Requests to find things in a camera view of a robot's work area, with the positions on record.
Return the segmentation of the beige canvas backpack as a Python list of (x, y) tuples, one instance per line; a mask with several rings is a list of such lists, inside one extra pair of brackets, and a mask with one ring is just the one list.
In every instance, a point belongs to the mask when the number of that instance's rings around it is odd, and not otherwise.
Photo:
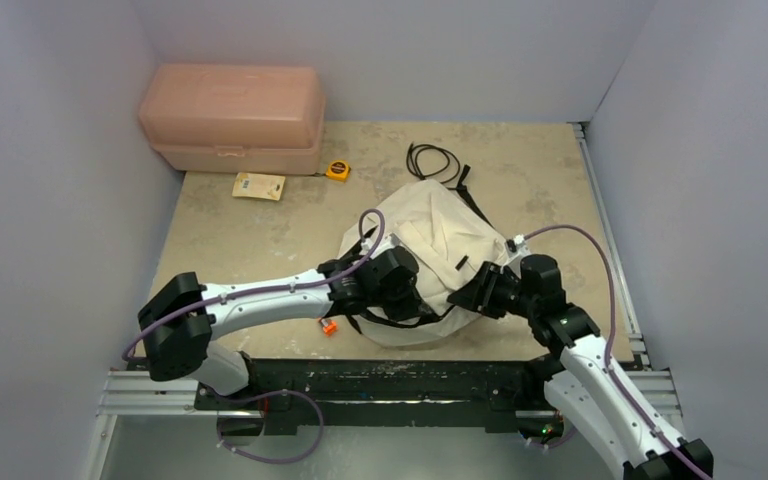
[(424, 301), (424, 315), (406, 322), (368, 321), (364, 318), (368, 307), (348, 316), (354, 330), (384, 347), (437, 342), (478, 320), (478, 313), (449, 304), (448, 295), (470, 281), (483, 262), (517, 270), (530, 253), (523, 236), (504, 238), (438, 181), (405, 185), (377, 209), (381, 218), (346, 231), (340, 253), (365, 253), (381, 227), (384, 238), (375, 253), (406, 248), (418, 262), (416, 289)]

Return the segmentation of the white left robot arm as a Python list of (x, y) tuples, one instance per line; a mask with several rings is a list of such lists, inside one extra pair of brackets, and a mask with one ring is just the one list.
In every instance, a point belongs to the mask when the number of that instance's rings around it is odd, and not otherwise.
[(478, 275), (468, 269), (469, 259), (442, 265), (454, 281), (437, 292), (429, 263), (394, 245), (355, 248), (299, 274), (248, 284), (203, 283), (184, 272), (141, 308), (137, 342), (152, 380), (195, 379), (244, 409), (257, 399), (258, 382), (243, 355), (220, 339), (287, 320), (333, 317), (364, 320), (387, 333), (442, 336), (490, 312), (469, 296)]

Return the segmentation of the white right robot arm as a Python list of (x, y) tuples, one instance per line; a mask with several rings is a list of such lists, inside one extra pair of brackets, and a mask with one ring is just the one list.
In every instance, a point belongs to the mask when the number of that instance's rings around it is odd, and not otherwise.
[(549, 403), (600, 455), (616, 479), (710, 479), (714, 460), (700, 439), (689, 440), (645, 398), (614, 360), (585, 310), (566, 299), (557, 262), (522, 259), (508, 312), (527, 319), (538, 343), (561, 370), (524, 376), (521, 392), (536, 407)]

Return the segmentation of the orange pencil sharpener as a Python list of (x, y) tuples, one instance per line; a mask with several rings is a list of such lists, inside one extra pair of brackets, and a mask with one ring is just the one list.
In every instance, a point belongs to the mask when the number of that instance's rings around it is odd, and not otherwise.
[(338, 331), (337, 324), (330, 318), (319, 318), (317, 322), (319, 323), (322, 332), (326, 337), (330, 337)]

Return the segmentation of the yellow tape measure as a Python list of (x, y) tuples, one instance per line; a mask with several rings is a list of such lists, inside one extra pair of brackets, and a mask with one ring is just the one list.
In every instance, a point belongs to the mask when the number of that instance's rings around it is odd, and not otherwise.
[(332, 161), (326, 171), (325, 177), (330, 180), (335, 180), (341, 183), (345, 183), (351, 173), (350, 165), (344, 160)]

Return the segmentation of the tan paper card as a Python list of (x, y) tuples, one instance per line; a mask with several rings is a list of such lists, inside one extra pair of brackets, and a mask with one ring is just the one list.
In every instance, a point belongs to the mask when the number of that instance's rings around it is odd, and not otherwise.
[(286, 177), (281, 175), (238, 173), (231, 195), (234, 198), (279, 201), (285, 182)]

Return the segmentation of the pink plastic storage box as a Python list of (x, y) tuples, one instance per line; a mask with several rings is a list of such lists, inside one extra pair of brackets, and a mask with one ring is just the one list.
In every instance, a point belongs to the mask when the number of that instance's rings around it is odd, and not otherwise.
[(163, 64), (138, 118), (178, 171), (316, 173), (326, 96), (310, 67)]

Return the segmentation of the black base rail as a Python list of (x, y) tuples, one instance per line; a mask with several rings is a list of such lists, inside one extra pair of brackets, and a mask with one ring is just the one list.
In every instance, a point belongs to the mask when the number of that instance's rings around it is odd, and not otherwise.
[(472, 427), (551, 438), (604, 427), (594, 388), (545, 355), (530, 361), (247, 359), (249, 384), (227, 399), (194, 379), (155, 381), (141, 362), (112, 372), (107, 415), (247, 420), (268, 435), (300, 426)]

